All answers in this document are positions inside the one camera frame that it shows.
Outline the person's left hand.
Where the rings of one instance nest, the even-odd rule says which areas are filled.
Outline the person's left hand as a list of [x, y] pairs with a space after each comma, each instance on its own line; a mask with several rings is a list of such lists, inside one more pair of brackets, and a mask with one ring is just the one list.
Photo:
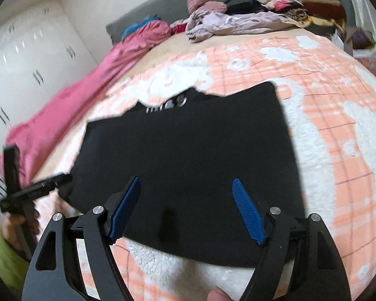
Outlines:
[[[33, 220], [28, 224], [28, 227], [30, 232], [35, 236], [40, 232], [38, 223], [39, 217], [40, 213], [34, 209]], [[1, 225], [3, 238], [12, 248], [17, 251], [23, 251], [23, 249], [21, 243], [19, 242], [19, 238], [17, 237], [16, 229], [25, 221], [26, 219], [22, 215], [6, 213]]]

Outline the green sleeve forearm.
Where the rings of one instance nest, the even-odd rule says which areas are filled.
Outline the green sleeve forearm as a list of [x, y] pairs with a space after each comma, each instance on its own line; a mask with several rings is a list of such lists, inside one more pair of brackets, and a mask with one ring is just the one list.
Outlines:
[[19, 300], [22, 297], [29, 262], [4, 239], [0, 230], [0, 278]]

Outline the person's right hand thumb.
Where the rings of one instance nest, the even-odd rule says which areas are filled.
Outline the person's right hand thumb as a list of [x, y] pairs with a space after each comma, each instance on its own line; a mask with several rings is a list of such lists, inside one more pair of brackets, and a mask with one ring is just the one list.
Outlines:
[[207, 301], [233, 301], [233, 299], [221, 288], [215, 287], [207, 295]]

